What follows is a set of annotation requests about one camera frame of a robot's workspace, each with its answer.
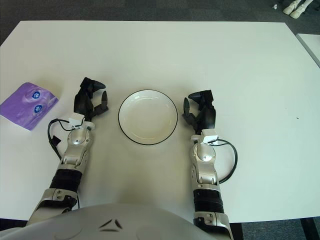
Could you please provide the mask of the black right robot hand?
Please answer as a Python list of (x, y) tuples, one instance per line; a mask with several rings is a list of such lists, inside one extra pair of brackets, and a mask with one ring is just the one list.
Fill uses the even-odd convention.
[[(189, 99), (198, 104), (199, 114), (197, 116), (190, 112)], [(182, 117), (188, 125), (193, 127), (196, 135), (200, 135), (202, 130), (215, 128), (216, 109), (213, 106), (213, 100), (211, 90), (191, 93), (183, 100)]]

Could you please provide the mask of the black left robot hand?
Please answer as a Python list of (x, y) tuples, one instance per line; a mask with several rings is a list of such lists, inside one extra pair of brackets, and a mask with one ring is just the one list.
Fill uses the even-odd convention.
[(84, 120), (87, 122), (91, 122), (93, 117), (107, 112), (109, 108), (106, 90), (102, 93), (101, 104), (94, 106), (91, 101), (95, 92), (105, 88), (103, 83), (85, 77), (80, 84), (80, 90), (75, 95), (73, 112), (84, 115)]

